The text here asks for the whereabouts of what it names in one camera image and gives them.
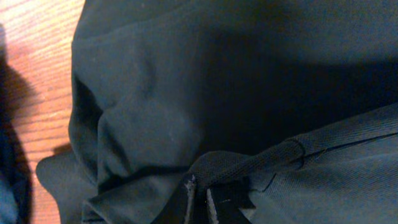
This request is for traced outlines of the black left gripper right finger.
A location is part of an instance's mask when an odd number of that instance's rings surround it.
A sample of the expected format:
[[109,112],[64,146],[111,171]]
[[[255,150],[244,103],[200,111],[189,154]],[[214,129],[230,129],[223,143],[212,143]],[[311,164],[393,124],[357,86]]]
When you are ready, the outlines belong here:
[[248,189],[242,183],[216,185],[206,190],[210,224],[251,224],[242,210],[255,210]]

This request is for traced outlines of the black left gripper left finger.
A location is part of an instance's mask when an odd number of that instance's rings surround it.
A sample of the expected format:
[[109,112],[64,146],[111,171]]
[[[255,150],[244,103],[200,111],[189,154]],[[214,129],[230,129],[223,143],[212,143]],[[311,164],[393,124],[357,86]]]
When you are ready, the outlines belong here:
[[197,180],[186,175],[178,184],[170,200],[151,224],[191,224],[195,206]]

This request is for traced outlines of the black polo shirt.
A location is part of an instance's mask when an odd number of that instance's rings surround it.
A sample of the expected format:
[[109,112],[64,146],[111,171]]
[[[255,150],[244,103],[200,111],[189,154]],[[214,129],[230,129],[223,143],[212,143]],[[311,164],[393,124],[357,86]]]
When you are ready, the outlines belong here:
[[86,1],[62,223],[152,223],[179,182],[242,183],[251,223],[397,222],[397,1]]

